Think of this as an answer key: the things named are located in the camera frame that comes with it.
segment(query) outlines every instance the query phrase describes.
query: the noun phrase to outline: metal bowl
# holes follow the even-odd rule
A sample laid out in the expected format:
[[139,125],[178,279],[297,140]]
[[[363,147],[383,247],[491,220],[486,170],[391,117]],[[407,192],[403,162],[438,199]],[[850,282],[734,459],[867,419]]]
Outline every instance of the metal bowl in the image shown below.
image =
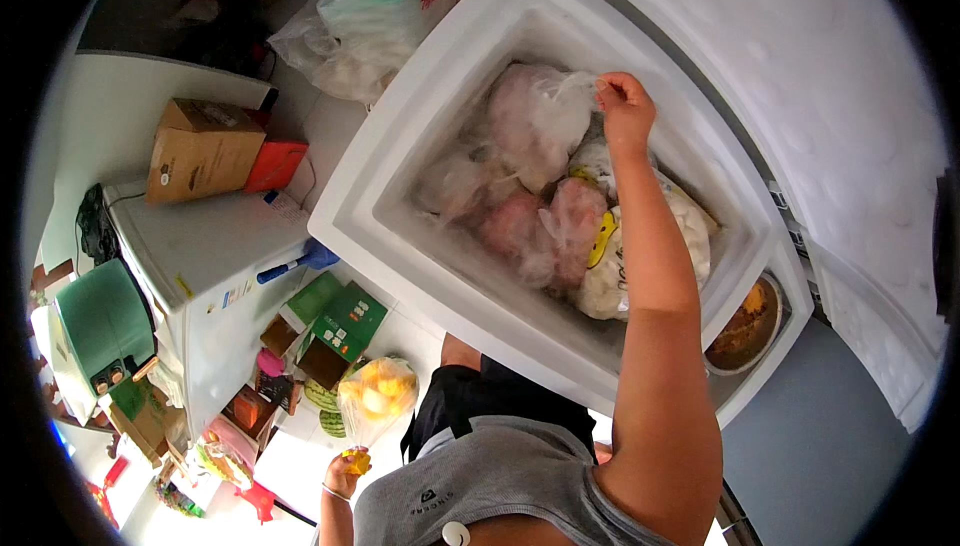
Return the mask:
[[780,333],[781,324],[784,322],[784,294],[781,291],[780,284],[773,275],[766,271],[760,274],[756,279],[756,283],[763,283],[764,285],[763,290],[767,297],[767,317],[764,319],[760,329],[752,336],[750,344],[745,348],[747,350],[755,350],[755,354],[750,357],[750,360],[747,360],[736,368],[722,368],[714,364],[708,357],[708,353],[711,351],[711,348],[714,347],[714,345],[711,344],[703,352],[703,364],[706,366],[706,369],[714,375],[738,375],[739,373],[746,372],[752,366],[756,365],[757,361],[763,358],[763,355],[767,353],[767,350],[770,349],[770,346],[773,345],[774,340]]

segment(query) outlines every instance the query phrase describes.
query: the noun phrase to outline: gray tank top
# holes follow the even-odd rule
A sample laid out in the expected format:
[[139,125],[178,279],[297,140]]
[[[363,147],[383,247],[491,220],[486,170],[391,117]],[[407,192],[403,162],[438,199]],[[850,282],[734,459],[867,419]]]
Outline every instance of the gray tank top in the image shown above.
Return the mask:
[[416,460],[371,483],[354,509],[358,546],[443,543],[450,521],[470,525],[496,516],[549,521],[581,546],[669,540],[618,509],[594,480],[594,460],[569,430],[506,415],[476,416],[473,432],[450,428],[423,445]]

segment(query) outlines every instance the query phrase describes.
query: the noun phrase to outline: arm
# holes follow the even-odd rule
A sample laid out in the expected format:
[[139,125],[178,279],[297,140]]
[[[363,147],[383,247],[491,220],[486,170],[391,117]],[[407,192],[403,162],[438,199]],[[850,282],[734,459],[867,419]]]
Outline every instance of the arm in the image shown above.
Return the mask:
[[[346,473],[345,469],[354,462],[353,456],[346,458],[337,455],[326,468],[323,484],[343,498],[354,497],[359,475]],[[351,503],[337,498],[324,490],[319,498],[319,542],[318,546],[354,546],[354,511]]]
[[620,202],[630,321],[613,411],[613,457],[596,470],[618,508],[680,545],[703,544],[723,456],[700,350],[690,253],[647,160],[654,103],[629,73],[600,76]]

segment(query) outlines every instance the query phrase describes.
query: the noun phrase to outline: plastic bag of yellow fruit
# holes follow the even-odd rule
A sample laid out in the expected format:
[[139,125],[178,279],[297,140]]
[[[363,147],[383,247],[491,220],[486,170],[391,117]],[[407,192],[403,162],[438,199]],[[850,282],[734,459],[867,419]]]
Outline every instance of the plastic bag of yellow fruit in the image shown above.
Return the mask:
[[340,381],[337,404],[346,437],[354,444],[342,452],[344,457],[354,456],[347,473],[367,472],[370,455],[356,447],[373,446],[394,423],[413,412],[419,394],[417,373],[403,359],[371,360]]

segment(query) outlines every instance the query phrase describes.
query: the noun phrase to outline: white refrigerator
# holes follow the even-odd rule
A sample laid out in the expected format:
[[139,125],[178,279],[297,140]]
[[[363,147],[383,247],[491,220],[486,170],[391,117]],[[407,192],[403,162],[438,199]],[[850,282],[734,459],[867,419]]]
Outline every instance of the white refrigerator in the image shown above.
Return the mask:
[[260,333],[304,277],[295,268],[264,285],[256,278],[304,253],[307,213],[284,192],[148,205],[145,185],[106,187],[103,199],[196,440],[251,379]]

